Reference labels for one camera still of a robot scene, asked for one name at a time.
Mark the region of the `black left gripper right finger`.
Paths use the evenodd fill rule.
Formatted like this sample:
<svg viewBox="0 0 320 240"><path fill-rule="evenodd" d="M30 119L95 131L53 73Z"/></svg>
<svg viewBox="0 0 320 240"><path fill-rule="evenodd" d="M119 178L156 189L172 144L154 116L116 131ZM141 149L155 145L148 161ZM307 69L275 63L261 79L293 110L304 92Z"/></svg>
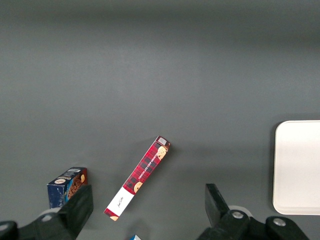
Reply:
<svg viewBox="0 0 320 240"><path fill-rule="evenodd" d="M298 225L281 216L270 216L264 223L240 209L231 209L213 183L205 185L205 211L211 227L199 240L307 240Z"/></svg>

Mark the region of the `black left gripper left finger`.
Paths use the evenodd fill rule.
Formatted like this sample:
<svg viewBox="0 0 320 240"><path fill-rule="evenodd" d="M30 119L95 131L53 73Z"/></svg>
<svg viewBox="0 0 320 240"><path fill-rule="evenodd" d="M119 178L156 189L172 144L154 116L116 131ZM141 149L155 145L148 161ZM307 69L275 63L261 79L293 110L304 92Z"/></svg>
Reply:
<svg viewBox="0 0 320 240"><path fill-rule="evenodd" d="M44 213L19 228L15 221L0 223L2 240L75 240L94 209L91 185L83 185L58 211Z"/></svg>

